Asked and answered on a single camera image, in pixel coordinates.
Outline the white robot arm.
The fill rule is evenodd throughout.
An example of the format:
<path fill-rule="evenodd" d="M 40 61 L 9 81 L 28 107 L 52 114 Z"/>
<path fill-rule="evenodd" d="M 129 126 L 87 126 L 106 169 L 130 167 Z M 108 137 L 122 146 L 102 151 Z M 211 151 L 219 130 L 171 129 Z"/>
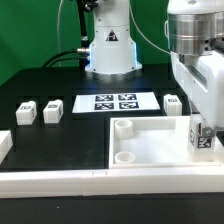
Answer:
<path fill-rule="evenodd" d="M 130 37 L 130 0 L 95 0 L 86 72 L 122 77 L 142 68 Z M 164 32 L 174 77 L 204 120 L 224 130 L 224 0 L 169 0 Z"/>

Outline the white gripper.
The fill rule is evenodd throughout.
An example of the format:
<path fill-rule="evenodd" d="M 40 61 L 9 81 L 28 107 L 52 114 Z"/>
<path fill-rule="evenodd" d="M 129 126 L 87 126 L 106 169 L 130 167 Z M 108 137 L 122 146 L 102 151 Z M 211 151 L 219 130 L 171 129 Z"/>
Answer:
<path fill-rule="evenodd" d="M 210 126 L 201 123 L 200 135 L 213 138 L 214 130 L 224 130 L 224 55 L 200 56 L 186 65 L 172 53 L 171 62 L 176 81 Z"/>

